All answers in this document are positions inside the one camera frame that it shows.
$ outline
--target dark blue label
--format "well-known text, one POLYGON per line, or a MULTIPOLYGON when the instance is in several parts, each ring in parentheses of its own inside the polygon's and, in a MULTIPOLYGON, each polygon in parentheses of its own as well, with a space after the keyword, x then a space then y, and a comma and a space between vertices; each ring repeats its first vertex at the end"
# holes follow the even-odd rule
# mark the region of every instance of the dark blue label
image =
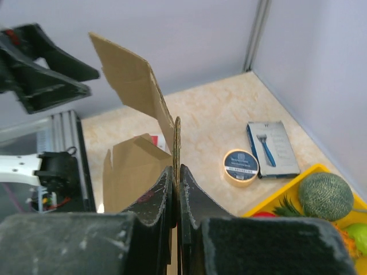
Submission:
POLYGON ((230 153, 224 160, 227 173, 238 180, 251 179, 257 174, 256 159, 241 151, 230 153))

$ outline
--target tape roll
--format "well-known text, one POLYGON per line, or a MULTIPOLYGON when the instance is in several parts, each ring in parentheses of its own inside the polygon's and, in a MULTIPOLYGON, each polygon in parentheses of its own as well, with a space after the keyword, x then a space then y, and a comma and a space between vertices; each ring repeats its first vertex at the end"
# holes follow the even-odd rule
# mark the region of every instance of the tape roll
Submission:
POLYGON ((247 151, 235 149, 229 151, 223 159, 224 178, 236 187, 246 187, 259 173, 256 158, 247 151))

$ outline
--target yellow tray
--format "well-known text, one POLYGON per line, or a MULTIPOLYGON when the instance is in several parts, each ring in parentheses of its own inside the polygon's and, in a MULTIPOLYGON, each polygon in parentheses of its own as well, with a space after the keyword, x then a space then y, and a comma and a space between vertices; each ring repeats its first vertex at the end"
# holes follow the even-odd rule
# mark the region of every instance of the yellow tray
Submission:
MULTIPOLYGON (((287 195, 288 199, 292 200, 292 203, 297 208, 297 210, 301 211, 302 208, 298 201, 298 186, 306 176, 318 172, 330 172, 330 170, 327 169, 326 166, 322 164, 315 164, 311 166, 305 172, 303 172, 302 174, 291 180, 290 183, 286 184, 284 187, 282 187, 277 192, 272 194, 266 200, 262 201, 256 207, 245 213, 243 217, 251 217, 255 213, 260 211, 266 211, 272 213, 275 206, 280 206, 279 201, 282 200, 285 195, 287 195)), ((354 194, 353 207, 356 209, 367 209, 367 204, 357 194, 354 194)), ((337 221, 336 224, 343 229, 344 227, 347 227, 352 223, 366 222, 366 221, 367 221, 366 213, 359 213, 352 211, 347 216, 337 221)), ((359 275, 367 275, 367 257, 362 257, 358 259, 355 267, 359 275)))

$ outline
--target beige table surface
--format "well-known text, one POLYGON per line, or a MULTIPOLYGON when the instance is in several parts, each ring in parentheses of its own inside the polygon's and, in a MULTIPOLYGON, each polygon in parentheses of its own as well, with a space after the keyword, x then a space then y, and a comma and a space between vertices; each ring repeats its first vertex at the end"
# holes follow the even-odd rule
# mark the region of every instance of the beige table surface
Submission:
MULTIPOLYGON (((244 214, 289 181, 256 179, 247 188, 236 188, 223 180, 221 163, 226 152, 235 148, 250 151, 245 131, 250 120, 281 120, 302 171, 323 163, 338 173, 254 73, 174 93, 165 100, 172 117, 181 117, 181 163, 190 168, 209 196, 234 215, 244 214)), ((122 107, 83 120, 83 131, 96 206, 102 212, 102 168, 107 150, 136 135, 160 133, 160 129, 156 120, 122 107)), ((175 229, 172 236, 172 264, 168 266, 168 275, 177 274, 175 229)))

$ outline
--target wall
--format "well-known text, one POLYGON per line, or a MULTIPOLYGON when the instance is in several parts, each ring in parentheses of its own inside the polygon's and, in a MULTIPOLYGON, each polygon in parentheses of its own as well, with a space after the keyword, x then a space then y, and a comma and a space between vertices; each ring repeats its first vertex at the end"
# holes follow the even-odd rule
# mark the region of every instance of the wall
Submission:
POLYGON ((367 1, 271 2, 253 70, 367 199, 367 1))
MULTIPOLYGON (((88 38, 96 32, 147 59, 167 94, 242 71, 257 2, 4 0, 0 23, 37 22, 60 48, 100 69, 88 38)), ((32 116, 13 93, 0 95, 0 128, 71 108, 86 117, 121 106, 104 77, 87 84, 92 97, 32 116)))

